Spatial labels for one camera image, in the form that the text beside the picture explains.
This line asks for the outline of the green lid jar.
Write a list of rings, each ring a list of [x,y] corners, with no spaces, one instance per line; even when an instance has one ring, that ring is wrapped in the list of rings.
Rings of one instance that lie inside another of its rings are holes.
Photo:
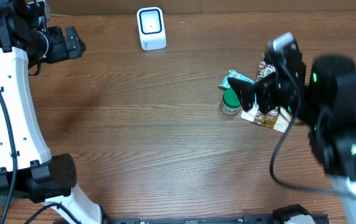
[[[225,90],[220,103],[220,109],[223,113],[233,115],[237,114],[241,108],[240,100],[232,88]]]

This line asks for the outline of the large teal snack packet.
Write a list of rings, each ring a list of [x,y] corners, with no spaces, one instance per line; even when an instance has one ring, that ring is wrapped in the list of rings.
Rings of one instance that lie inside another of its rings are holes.
[[[248,83],[251,83],[251,84],[255,83],[251,78],[249,78],[249,77],[247,77],[247,76],[245,76],[245,75],[243,75],[243,74],[241,74],[241,73],[239,73],[239,72],[237,72],[235,70],[229,70],[228,71],[228,75],[222,80],[222,82],[219,84],[219,87],[221,87],[221,88],[223,88],[225,90],[229,89],[231,86],[228,83],[228,78],[234,78],[234,79],[241,80],[241,81],[244,81],[244,82],[248,82]]]

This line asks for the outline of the beige brown snack pouch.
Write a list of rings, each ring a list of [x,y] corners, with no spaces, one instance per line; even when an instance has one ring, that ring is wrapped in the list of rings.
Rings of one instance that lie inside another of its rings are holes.
[[[275,68],[272,65],[260,62],[256,72],[256,81],[261,80],[274,71]],[[253,104],[253,108],[248,112],[242,111],[240,117],[252,123],[259,124],[260,126],[282,133],[285,132],[291,120],[291,115],[284,108],[276,107],[267,114],[263,114],[258,109],[258,105],[256,103]]]

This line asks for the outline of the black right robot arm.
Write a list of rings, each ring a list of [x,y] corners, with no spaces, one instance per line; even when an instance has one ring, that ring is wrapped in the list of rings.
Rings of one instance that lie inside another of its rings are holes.
[[[349,223],[356,223],[356,64],[350,57],[322,55],[308,70],[295,40],[269,43],[263,56],[274,67],[254,83],[229,78],[242,108],[262,113],[284,108],[309,126],[311,151],[330,177],[329,189],[308,192],[336,195]]]

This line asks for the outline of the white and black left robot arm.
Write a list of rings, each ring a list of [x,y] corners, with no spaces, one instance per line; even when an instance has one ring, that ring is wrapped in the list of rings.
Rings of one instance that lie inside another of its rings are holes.
[[[86,47],[74,27],[48,27],[45,1],[0,0],[0,195],[53,208],[68,223],[108,223],[77,184],[70,154],[45,143],[29,86],[30,69],[76,59]]]

